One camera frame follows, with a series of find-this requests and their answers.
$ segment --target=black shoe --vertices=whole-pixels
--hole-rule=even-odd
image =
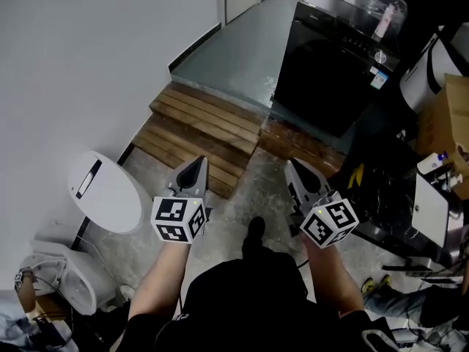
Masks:
[[[265,221],[261,216],[254,217],[249,223],[248,237],[254,240],[261,240],[265,232]]]

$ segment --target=white box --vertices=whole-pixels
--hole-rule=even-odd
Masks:
[[[358,223],[349,201],[341,199],[312,208],[300,228],[318,247],[326,248],[346,238]]]
[[[192,243],[207,222],[202,198],[155,197],[153,229],[162,241]]]

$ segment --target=white toilet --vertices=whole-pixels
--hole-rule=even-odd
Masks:
[[[93,258],[59,243],[32,241],[33,254],[21,267],[30,267],[41,279],[34,283],[36,296],[59,290],[82,315],[92,315],[116,295],[112,278]]]
[[[149,223],[148,193],[121,166],[95,151],[78,159],[68,189],[81,211],[105,230],[131,233]]]

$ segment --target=foot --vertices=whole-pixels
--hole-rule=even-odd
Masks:
[[[373,278],[368,278],[367,280],[365,280],[365,282],[361,286],[361,294],[365,296],[368,293],[371,293],[373,291],[374,291],[374,280]]]
[[[265,221],[264,218],[256,216],[251,220],[248,227],[248,237],[254,240],[262,240],[262,236],[265,232]]]
[[[380,289],[385,286],[391,287],[391,275],[385,275],[380,282]]]

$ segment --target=black washing machine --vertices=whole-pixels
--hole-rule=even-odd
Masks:
[[[300,1],[274,100],[341,137],[399,62],[392,25],[380,42],[372,39],[378,23],[343,0]]]

